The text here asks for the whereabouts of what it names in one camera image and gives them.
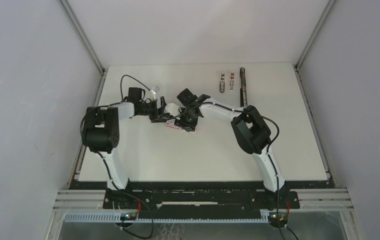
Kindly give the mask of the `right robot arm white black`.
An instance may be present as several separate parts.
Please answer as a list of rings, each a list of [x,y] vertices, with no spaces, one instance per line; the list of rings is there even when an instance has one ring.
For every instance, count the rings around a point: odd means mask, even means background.
[[[256,107],[232,107],[220,103],[209,95],[196,96],[189,89],[184,89],[177,96],[183,105],[174,116],[174,124],[187,132],[194,132],[199,118],[215,118],[230,124],[238,146],[251,155],[257,163],[263,177],[264,188],[269,191],[267,203],[273,208],[280,208],[287,201],[286,193],[281,190],[286,180],[280,173],[274,160],[271,145],[271,129]]]

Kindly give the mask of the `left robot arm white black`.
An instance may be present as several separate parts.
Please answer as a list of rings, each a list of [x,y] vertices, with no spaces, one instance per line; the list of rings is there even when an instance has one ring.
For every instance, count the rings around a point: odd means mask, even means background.
[[[128,96],[122,101],[88,107],[80,123],[81,141],[100,157],[107,187],[118,191],[114,200],[123,209],[133,205],[135,196],[126,190],[129,177],[121,162],[114,159],[120,141],[120,122],[134,116],[148,116],[152,123],[167,122],[165,98],[159,96],[159,91],[158,86],[149,89],[151,98],[144,99],[145,89],[130,87]]]

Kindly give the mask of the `staple box red white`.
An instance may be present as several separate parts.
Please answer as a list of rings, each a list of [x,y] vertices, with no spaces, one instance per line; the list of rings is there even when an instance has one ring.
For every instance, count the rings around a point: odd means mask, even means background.
[[[181,129],[179,126],[177,126],[177,125],[175,124],[175,120],[173,120],[173,119],[168,120],[168,121],[165,123],[165,126],[168,127],[168,128],[176,129],[176,130],[180,130],[180,129]]]

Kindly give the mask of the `grey small stapler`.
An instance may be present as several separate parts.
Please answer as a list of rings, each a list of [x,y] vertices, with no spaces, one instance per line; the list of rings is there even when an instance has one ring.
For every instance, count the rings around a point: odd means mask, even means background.
[[[219,92],[225,92],[225,73],[221,73],[220,82],[219,82]]]

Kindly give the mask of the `pink and white stapler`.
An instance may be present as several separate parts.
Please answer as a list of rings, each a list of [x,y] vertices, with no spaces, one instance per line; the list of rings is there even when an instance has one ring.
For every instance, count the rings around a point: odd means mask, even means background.
[[[229,78],[229,91],[230,92],[234,91],[234,84],[235,84],[235,72],[231,71],[230,72],[230,78]]]

